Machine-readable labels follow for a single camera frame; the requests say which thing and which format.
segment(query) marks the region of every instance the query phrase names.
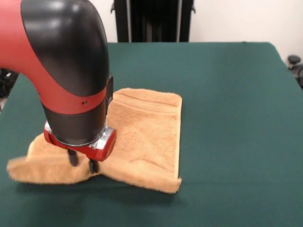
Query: towel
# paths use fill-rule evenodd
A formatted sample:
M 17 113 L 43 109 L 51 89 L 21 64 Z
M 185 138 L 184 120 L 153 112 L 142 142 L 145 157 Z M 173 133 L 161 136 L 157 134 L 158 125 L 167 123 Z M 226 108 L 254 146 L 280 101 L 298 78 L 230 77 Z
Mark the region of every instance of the towel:
M 124 88 L 113 94 L 107 124 L 117 130 L 111 155 L 91 174 L 89 159 L 77 152 L 71 166 L 65 149 L 38 135 L 26 157 L 8 161 L 9 176 L 23 183 L 75 184 L 105 175 L 136 187 L 176 193 L 181 185 L 179 142 L 182 98 L 174 93 Z

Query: green table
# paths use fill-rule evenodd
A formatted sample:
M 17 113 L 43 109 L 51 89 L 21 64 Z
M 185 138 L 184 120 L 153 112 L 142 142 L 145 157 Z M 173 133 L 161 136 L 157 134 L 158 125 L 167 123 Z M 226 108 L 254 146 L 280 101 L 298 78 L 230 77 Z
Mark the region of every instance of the green table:
M 268 43 L 109 44 L 115 90 L 183 97 L 179 192 L 102 176 L 74 186 L 18 184 L 44 112 L 20 77 L 0 115 L 2 227 L 303 226 L 302 91 Z

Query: white wall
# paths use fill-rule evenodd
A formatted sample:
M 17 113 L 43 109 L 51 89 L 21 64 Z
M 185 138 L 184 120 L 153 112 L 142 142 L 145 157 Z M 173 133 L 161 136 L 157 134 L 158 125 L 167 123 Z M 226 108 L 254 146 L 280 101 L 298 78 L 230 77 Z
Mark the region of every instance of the white wall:
M 91 0 L 109 42 L 117 42 L 114 0 Z M 190 42 L 271 42 L 285 61 L 303 58 L 303 0 L 195 0 Z

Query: black knob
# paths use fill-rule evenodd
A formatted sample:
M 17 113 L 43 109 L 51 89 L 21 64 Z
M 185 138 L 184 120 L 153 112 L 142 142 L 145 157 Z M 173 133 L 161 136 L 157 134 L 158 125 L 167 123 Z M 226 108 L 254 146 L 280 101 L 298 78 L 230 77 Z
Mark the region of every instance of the black knob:
M 298 64 L 301 61 L 301 58 L 297 55 L 290 55 L 288 56 L 288 61 L 292 65 Z

